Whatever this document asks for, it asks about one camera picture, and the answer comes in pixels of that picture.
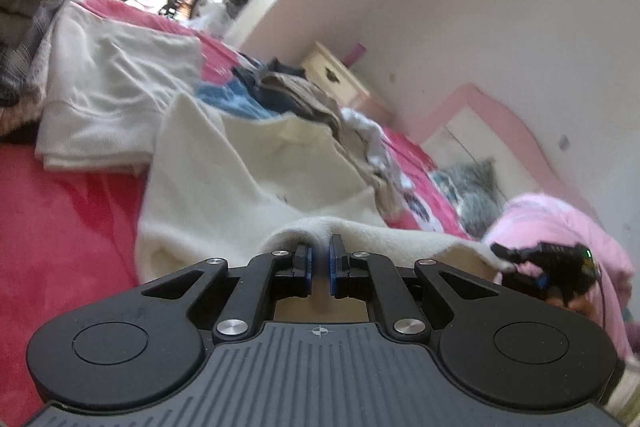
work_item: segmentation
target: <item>pink shirt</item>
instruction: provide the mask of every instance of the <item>pink shirt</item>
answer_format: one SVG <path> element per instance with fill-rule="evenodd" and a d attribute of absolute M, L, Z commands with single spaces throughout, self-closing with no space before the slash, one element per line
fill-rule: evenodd
<path fill-rule="evenodd" d="M 524 194 L 511 200 L 482 240 L 486 245 L 499 243 L 508 248 L 534 247 L 540 241 L 561 245 L 582 243 L 590 248 L 602 268 L 607 334 L 621 359 L 633 355 L 622 319 L 635 272 L 626 251 L 586 214 L 546 194 Z M 521 271 L 534 275 L 536 268 L 528 264 Z M 597 285 L 591 288 L 587 298 L 595 306 L 601 324 L 600 288 Z"/>

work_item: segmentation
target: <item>beige clothing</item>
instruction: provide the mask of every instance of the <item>beige clothing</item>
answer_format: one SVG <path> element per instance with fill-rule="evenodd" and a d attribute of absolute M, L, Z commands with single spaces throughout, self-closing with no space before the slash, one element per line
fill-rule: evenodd
<path fill-rule="evenodd" d="M 260 81 L 263 89 L 287 93 L 309 120 L 324 123 L 342 146 L 340 153 L 376 192 L 376 204 L 383 217 L 395 219 L 404 210 L 402 196 L 394 184 L 367 162 L 367 142 L 346 125 L 340 107 L 318 86 L 308 80 L 283 73 L 265 73 Z"/>

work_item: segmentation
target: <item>ribbed plastic surface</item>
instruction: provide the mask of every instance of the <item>ribbed plastic surface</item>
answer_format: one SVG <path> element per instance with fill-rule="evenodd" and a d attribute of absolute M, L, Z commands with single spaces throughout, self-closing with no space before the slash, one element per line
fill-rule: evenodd
<path fill-rule="evenodd" d="M 267 323 L 217 347 L 174 396 L 135 412 L 85 416 L 48 407 L 31 427 L 613 427 L 594 405 L 534 415 L 477 401 L 453 386 L 420 346 L 373 324 Z"/>

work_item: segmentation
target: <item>hand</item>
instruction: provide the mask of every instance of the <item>hand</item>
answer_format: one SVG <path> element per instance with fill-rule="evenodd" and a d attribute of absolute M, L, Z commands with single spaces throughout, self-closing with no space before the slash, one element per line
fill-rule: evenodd
<path fill-rule="evenodd" d="M 596 324 L 600 324 L 595 306 L 589 302 L 587 297 L 584 295 L 580 295 L 579 297 L 572 299 L 567 306 L 564 305 L 564 301 L 562 301 L 561 297 L 549 297 L 545 302 L 552 306 L 565 308 L 572 312 L 578 312 L 580 315 L 590 318 Z"/>

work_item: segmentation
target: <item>drawer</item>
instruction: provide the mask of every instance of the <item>drawer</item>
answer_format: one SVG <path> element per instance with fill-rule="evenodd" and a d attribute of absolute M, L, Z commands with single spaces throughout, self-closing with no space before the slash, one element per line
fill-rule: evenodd
<path fill-rule="evenodd" d="M 357 99 L 369 96 L 368 90 L 344 65 L 319 42 L 302 62 L 306 77 L 348 107 Z"/>

